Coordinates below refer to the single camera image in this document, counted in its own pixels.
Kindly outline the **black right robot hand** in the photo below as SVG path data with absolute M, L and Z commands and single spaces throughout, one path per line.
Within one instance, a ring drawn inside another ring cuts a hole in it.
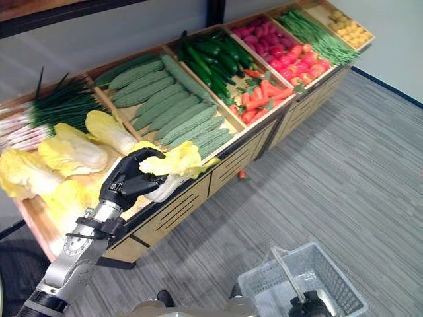
M 301 302 L 299 297 L 290 300 L 289 317 L 332 316 L 325 302 L 318 296 L 317 291 L 307 291 L 303 295 L 305 302 Z

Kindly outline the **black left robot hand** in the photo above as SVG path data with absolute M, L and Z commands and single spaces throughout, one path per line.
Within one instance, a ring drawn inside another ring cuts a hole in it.
M 167 176 L 154 176 L 139 169 L 139 164 L 149 157 L 163 160 L 165 155 L 160 150 L 147 147 L 122 158 L 102 184 L 100 203 L 114 203 L 123 213 L 134 206 L 139 196 L 159 189 Z

